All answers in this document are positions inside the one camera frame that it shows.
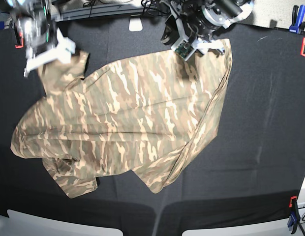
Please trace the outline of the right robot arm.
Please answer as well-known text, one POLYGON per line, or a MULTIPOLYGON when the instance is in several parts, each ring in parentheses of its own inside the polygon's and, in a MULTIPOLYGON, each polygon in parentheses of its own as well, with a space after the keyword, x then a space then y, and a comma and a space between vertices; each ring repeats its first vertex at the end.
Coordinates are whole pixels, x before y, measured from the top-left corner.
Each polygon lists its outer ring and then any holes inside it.
POLYGON ((57 26, 47 0, 5 0, 24 45, 36 56, 57 46, 57 26))

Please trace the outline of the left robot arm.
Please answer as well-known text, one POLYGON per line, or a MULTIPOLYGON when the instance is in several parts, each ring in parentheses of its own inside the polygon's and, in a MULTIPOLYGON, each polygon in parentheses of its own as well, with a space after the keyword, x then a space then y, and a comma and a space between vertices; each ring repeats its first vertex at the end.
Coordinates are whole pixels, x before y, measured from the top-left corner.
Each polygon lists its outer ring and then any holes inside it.
POLYGON ((213 33, 246 19, 253 11, 253 0, 172 0, 165 35, 184 32, 189 38, 211 41, 213 33))

